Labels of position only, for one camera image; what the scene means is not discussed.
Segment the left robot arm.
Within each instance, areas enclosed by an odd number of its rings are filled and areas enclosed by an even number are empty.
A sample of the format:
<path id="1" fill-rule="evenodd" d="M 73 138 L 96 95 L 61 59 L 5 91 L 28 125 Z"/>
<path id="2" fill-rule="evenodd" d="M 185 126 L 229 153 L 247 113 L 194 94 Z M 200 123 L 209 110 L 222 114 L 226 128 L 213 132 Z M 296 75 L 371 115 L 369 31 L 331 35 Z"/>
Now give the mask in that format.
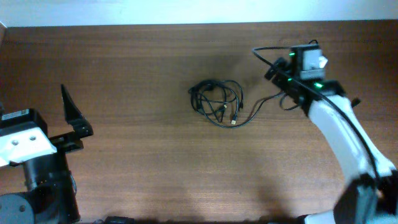
<path id="1" fill-rule="evenodd" d="M 1 195 L 1 223 L 76 223 L 80 213 L 76 182 L 67 154 L 84 148 L 93 128 L 61 87 L 65 121 L 73 129 L 50 137 L 48 126 L 33 108 L 1 113 L 1 167 L 22 166 L 25 192 Z"/>

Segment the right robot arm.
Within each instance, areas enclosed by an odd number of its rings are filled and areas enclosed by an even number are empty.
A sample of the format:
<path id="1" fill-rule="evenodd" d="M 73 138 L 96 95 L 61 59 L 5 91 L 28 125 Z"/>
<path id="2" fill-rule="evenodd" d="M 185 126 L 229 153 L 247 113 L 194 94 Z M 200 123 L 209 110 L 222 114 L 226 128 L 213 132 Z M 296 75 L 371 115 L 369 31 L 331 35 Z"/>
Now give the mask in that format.
<path id="1" fill-rule="evenodd" d="M 355 102 L 336 80 L 326 80 L 316 40 L 290 48 L 264 75 L 291 97 L 321 131 L 345 178 L 331 210 L 297 217 L 297 223 L 397 223 L 397 168 L 373 144 L 357 120 Z"/>

